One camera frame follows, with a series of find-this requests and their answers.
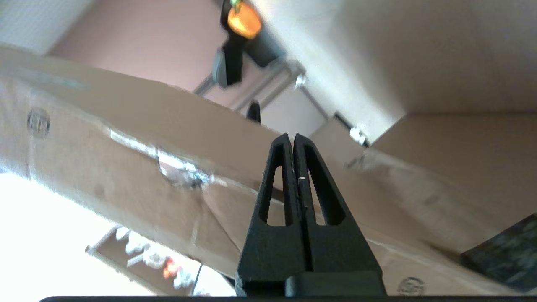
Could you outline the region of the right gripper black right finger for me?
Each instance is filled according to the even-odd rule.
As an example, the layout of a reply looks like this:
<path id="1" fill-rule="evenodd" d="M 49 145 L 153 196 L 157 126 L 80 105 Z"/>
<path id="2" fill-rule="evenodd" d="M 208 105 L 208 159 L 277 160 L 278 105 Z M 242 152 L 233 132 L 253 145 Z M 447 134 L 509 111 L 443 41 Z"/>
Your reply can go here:
<path id="1" fill-rule="evenodd" d="M 294 138 L 305 271 L 294 296 L 385 296 L 383 272 L 315 144 Z"/>

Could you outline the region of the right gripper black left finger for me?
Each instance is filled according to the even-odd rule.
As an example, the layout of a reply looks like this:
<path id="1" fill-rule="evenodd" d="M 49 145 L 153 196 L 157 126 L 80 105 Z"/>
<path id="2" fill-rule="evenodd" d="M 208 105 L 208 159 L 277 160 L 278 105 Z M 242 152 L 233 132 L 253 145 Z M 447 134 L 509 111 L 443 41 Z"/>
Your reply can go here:
<path id="1" fill-rule="evenodd" d="M 268 224 L 276 170 L 282 169 L 284 225 Z M 284 296 L 289 277 L 305 271 L 293 148 L 287 134 L 271 143 L 235 277 L 238 296 Z"/>

